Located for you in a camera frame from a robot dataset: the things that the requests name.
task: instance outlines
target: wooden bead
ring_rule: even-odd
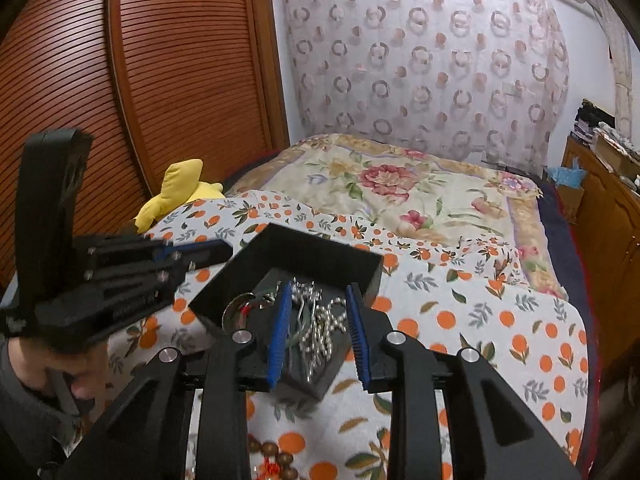
[[[252,435],[249,435],[249,453],[260,453],[260,442]]]
[[[280,472],[280,480],[297,480],[297,478],[298,470],[295,467],[289,467]]]
[[[276,455],[276,464],[281,467],[286,467],[291,462],[293,462],[293,455],[291,453],[282,452]]]
[[[260,451],[264,456],[276,456],[278,454],[278,444],[275,442],[264,442]]]

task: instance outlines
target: wooden dresser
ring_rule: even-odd
[[[574,232],[606,367],[640,337],[640,198],[591,150],[568,138],[562,165],[570,167],[574,156],[588,171]]]

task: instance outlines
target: wooden wardrobe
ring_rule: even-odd
[[[95,137],[77,234],[117,230],[174,162],[201,158],[201,179],[219,182],[288,145],[277,49],[258,45],[258,34],[274,37],[273,14],[258,22],[255,4],[28,0],[0,44],[2,283],[31,133],[76,126]]]
[[[640,336],[640,199],[593,152],[567,139],[562,165],[587,170],[574,234],[607,367]]]

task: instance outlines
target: floral blanket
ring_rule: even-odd
[[[534,290],[566,298],[546,249],[540,190],[528,178],[331,134],[284,150],[227,195],[248,189],[285,193],[320,212],[362,216],[397,236],[449,247],[495,235],[518,248]]]
[[[394,327],[427,348],[452,354],[465,346],[478,348],[575,463],[588,394],[584,325],[567,302],[506,283],[508,276],[520,279],[513,247],[483,233],[455,247],[400,238],[366,219],[322,214],[267,191],[197,200],[165,217],[150,234],[176,244],[223,238],[237,253],[269,222],[384,254],[373,308],[386,312]],[[221,268],[188,273],[172,306],[110,338],[112,378],[106,403],[165,346],[193,352],[212,344],[189,303]],[[252,437],[290,452],[301,479],[386,478],[390,396],[366,394],[356,377],[350,354],[320,403],[273,394],[248,396]],[[447,417],[443,399],[437,401],[443,478],[449,480]],[[194,413],[198,410],[196,402]],[[193,477],[195,446],[193,426],[187,478]],[[252,463],[259,475],[260,453],[252,455]]]

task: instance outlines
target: gray shirt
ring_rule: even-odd
[[[34,471],[55,460],[54,439],[65,448],[79,424],[77,417],[22,385],[9,362],[5,340],[0,341],[0,424]]]

